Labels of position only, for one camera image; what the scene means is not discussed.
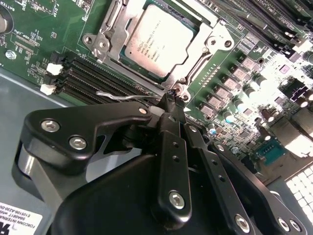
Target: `ram slot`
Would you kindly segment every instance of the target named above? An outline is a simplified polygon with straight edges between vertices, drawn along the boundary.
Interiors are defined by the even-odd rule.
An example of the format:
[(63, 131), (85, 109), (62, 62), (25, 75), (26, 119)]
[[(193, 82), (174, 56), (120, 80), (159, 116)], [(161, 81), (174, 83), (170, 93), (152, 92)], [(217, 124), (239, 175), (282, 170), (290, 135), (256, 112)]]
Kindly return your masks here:
[[(227, 4), (235, 7), (232, 0), (224, 0)], [(280, 34), (281, 37), (287, 40), (296, 40), (297, 33), (290, 30), (289, 28), (280, 25), (276, 21), (274, 21), (267, 12), (263, 11), (261, 7), (255, 5), (255, 3), (249, 2), (248, 0), (237, 0), (242, 7), (244, 7), (247, 11), (251, 12), (254, 16), (256, 16), (259, 20), (265, 22), (273, 32)]]

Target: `silver screw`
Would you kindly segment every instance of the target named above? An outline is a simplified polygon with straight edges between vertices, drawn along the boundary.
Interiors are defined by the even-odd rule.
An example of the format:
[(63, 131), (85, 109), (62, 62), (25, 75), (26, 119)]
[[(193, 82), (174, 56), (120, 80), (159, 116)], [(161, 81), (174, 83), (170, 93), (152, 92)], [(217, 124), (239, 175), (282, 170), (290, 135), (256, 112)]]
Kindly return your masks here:
[(139, 109), (139, 112), (141, 112), (142, 114), (147, 114), (147, 111), (145, 109)]
[(8, 58), (9, 60), (15, 60), (16, 59), (16, 53), (12, 50), (7, 50), (5, 52), (5, 57)]
[(192, 130), (193, 132), (197, 132), (197, 129), (194, 126), (189, 126), (190, 130)]
[(56, 121), (46, 120), (41, 123), (41, 128), (47, 132), (57, 132), (60, 125)]
[(286, 231), (289, 232), (290, 228), (288, 226), (288, 224), (282, 219), (282, 218), (278, 218), (278, 222), (280, 224), (280, 226)]
[(177, 192), (170, 193), (170, 202), (178, 210), (181, 210), (185, 206), (183, 197)]
[(237, 154), (237, 153), (239, 153), (239, 148), (234, 147), (234, 148), (231, 149), (231, 152), (232, 152), (233, 154)]
[(235, 216), (236, 224), (241, 228), (241, 230), (248, 234), (250, 232), (250, 226), (248, 222), (239, 214)]
[(69, 145), (76, 150), (82, 150), (87, 147), (86, 141), (81, 137), (71, 138), (69, 140)]
[(221, 146), (220, 144), (217, 145), (217, 148), (218, 148), (220, 151), (222, 151), (222, 152), (225, 151), (225, 149), (223, 148), (223, 146)]
[(294, 220), (291, 219), (290, 223), (298, 232), (301, 232), (300, 226)]

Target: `foxconn label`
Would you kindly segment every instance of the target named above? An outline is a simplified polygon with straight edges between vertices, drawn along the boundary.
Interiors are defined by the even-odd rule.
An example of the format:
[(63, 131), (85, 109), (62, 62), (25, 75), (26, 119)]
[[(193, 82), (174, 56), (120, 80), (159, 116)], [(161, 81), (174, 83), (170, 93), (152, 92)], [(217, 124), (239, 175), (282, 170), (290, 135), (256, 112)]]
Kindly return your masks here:
[(0, 235), (33, 235), (42, 215), (0, 202)]

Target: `motherboard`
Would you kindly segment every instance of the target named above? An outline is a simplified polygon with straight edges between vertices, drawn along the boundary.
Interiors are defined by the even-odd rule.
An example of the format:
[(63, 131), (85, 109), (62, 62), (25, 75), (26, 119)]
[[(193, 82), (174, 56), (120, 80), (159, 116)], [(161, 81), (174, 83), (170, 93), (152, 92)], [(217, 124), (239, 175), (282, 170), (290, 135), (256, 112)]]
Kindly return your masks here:
[(173, 91), (204, 135), (270, 164), (293, 151), (282, 119), (311, 118), (312, 17), (311, 0), (0, 0), (0, 66), (75, 105)]

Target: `round cylinder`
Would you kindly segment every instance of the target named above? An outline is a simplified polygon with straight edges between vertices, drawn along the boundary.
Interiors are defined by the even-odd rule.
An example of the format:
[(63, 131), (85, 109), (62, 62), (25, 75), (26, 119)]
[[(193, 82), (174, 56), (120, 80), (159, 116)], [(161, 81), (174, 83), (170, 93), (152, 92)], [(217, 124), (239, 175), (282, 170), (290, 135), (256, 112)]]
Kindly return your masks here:
[(264, 127), (259, 127), (258, 130), (265, 141), (269, 141), (271, 139), (270, 133)]
[(313, 53), (307, 57), (307, 61), (313, 64)]
[(227, 123), (233, 123), (235, 121), (235, 117), (231, 111), (224, 112), (223, 117)]
[(303, 97), (299, 97), (299, 98), (297, 99), (296, 103), (297, 103), (298, 105), (300, 105), (301, 108), (307, 107), (307, 105), (309, 104), (309, 103), (307, 102), (307, 100), (306, 100), (305, 98), (303, 98)]
[(250, 99), (255, 99), (257, 96), (256, 90), (254, 90), (252, 87), (249, 87), (248, 89), (246, 89), (245, 93)]
[(307, 90), (305, 93), (304, 93), (304, 97), (306, 99), (308, 99), (309, 101), (312, 101), (313, 100), (313, 91), (312, 90)]
[(268, 86), (268, 80), (263, 76), (258, 77), (255, 82), (260, 88), (266, 88)]
[(234, 105), (239, 112), (244, 112), (246, 110), (246, 105), (242, 99), (235, 100)]
[(210, 123), (207, 128), (209, 129), (209, 133), (211, 135), (215, 135), (216, 134), (215, 125), (213, 123)]
[(268, 121), (268, 122), (272, 122), (274, 121), (274, 117), (272, 116), (272, 114), (267, 110), (267, 109), (263, 109), (261, 111), (261, 114), (263, 116), (263, 118)]

